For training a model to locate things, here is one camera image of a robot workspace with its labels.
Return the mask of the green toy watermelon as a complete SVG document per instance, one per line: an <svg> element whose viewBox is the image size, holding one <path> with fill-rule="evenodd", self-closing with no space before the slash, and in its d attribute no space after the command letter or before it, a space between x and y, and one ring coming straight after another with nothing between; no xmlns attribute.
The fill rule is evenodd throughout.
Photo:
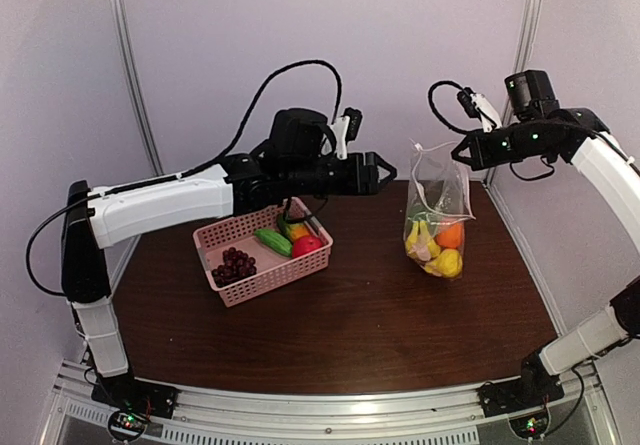
<svg viewBox="0 0 640 445"><path fill-rule="evenodd" d="M437 214L429 207L416 204L407 209L406 219L411 222L425 221L427 223L435 223Z"/></svg>

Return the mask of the clear zip top bag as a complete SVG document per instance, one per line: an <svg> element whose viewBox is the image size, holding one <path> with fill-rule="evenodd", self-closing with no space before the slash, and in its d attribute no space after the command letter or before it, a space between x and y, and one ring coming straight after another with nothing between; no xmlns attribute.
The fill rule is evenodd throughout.
<svg viewBox="0 0 640 445"><path fill-rule="evenodd" d="M411 160L408 176L407 209L418 204L429 207L437 214L435 223L427 223L429 233L434 238L450 224L462 222L464 224L464 242L457 248L463 258L465 247L465 224L474 219L470 203L470 181L467 170L451 158L454 148L452 142L426 148L415 142L411 147ZM403 230L403 242L407 238L412 222L406 219ZM425 273L445 280L432 267L431 260L422 262L413 260Z"/></svg>

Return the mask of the yellow toy banana bunch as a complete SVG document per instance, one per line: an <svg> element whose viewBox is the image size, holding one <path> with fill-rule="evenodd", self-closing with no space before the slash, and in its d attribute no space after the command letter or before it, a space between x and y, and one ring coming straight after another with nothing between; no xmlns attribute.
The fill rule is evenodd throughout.
<svg viewBox="0 0 640 445"><path fill-rule="evenodd" d="M413 221L405 239L406 254L413 260L429 262L441 254L441 248L429 233L427 222Z"/></svg>

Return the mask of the orange toy orange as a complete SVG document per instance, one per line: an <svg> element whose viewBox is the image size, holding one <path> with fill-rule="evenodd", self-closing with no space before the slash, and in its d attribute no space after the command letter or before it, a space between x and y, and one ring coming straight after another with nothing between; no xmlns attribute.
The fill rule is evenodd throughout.
<svg viewBox="0 0 640 445"><path fill-rule="evenodd" d="M435 237L440 247L457 249L464 242L464 224L462 222L450 224Z"/></svg>

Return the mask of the red toy apple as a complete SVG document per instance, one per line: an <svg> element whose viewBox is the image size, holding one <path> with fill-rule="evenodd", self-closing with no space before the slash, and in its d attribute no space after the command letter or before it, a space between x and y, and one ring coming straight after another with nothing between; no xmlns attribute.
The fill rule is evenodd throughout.
<svg viewBox="0 0 640 445"><path fill-rule="evenodd" d="M323 241L316 236L306 235L299 237L292 245L292 257L299 258L321 249L323 246Z"/></svg>

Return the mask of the yellow toy lemon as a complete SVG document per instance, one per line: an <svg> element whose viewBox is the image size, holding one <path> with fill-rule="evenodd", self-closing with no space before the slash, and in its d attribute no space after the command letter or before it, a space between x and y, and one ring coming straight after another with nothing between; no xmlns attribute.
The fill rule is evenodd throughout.
<svg viewBox="0 0 640 445"><path fill-rule="evenodd" d="M463 269L463 258L457 249L445 248L432 262L432 267L442 277L455 278Z"/></svg>

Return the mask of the green toy cucumber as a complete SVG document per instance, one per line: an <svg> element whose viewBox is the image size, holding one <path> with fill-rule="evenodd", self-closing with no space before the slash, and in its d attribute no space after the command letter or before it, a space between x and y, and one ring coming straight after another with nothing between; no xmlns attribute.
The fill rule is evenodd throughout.
<svg viewBox="0 0 640 445"><path fill-rule="evenodd" d="M254 231L254 236L275 253L284 257L292 256L293 244L281 233L273 229L261 228Z"/></svg>

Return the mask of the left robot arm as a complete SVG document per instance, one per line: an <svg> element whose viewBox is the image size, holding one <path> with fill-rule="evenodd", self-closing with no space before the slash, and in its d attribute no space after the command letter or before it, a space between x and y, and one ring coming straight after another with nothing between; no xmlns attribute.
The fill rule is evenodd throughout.
<svg viewBox="0 0 640 445"><path fill-rule="evenodd" d="M61 286L79 320L106 394L123 409L144 389L131 367L112 305L105 249L129 238L202 219L258 212L300 195L378 194L397 176L375 152L350 152L362 114L329 121L302 108L276 113L269 136L249 153L224 155L146 182L72 184L62 233Z"/></svg>

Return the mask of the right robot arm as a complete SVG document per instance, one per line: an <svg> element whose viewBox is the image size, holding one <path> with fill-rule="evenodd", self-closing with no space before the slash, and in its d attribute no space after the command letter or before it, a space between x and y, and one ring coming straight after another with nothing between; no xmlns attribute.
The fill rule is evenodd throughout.
<svg viewBox="0 0 640 445"><path fill-rule="evenodd" d="M563 108L542 70L527 70L504 81L517 118L505 125L488 100L458 87L466 114L481 121L454 148L454 160L481 171L538 157L562 159L604 199L633 243L639 241L639 169L609 128L587 108ZM639 283L631 282L566 335L525 358L512 395L519 405L535 405L558 377L584 360L639 336Z"/></svg>

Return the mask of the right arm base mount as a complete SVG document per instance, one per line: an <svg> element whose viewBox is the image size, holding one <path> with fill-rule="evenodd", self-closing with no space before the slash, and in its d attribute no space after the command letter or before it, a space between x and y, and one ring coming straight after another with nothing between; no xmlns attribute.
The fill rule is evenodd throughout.
<svg viewBox="0 0 640 445"><path fill-rule="evenodd" d="M520 375L504 382L485 382L478 397L486 417L511 414L564 397L558 375L551 375L542 364L539 353L521 361Z"/></svg>

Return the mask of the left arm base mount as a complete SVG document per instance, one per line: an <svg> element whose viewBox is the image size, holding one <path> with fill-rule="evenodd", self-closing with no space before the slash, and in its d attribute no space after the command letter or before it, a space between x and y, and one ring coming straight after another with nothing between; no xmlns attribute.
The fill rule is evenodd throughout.
<svg viewBox="0 0 640 445"><path fill-rule="evenodd" d="M91 393L94 401L146 419L173 417L178 395L175 387L137 379L131 367L110 377L99 373L96 367L89 368L88 372L95 375Z"/></svg>

